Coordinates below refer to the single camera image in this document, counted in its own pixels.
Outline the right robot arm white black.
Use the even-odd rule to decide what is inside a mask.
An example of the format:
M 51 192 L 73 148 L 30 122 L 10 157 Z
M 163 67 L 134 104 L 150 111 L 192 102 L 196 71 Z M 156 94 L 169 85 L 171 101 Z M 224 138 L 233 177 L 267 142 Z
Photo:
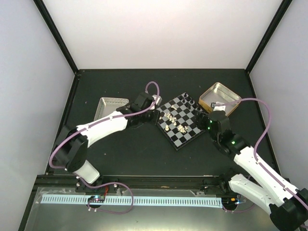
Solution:
M 298 189 L 270 167 L 242 136 L 233 133 L 224 111 L 194 113 L 197 127 L 208 131 L 215 147 L 252 178 L 229 171 L 219 181 L 224 194 L 235 192 L 262 208 L 281 231 L 294 231 L 308 219 L 308 191 Z

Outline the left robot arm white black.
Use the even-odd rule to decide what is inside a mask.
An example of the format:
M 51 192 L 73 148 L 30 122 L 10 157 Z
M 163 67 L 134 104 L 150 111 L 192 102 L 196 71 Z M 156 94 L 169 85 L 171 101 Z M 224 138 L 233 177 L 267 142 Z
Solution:
M 73 129 L 63 128 L 51 154 L 50 166 L 53 158 L 56 158 L 59 165 L 53 168 L 63 168 L 81 177 L 92 192 L 100 191 L 103 188 L 103 179 L 87 160 L 87 150 L 95 142 L 113 133 L 146 122 L 155 124 L 159 114 L 156 108 L 161 101 L 160 96 L 142 92 L 136 100 L 115 109 L 103 118 Z

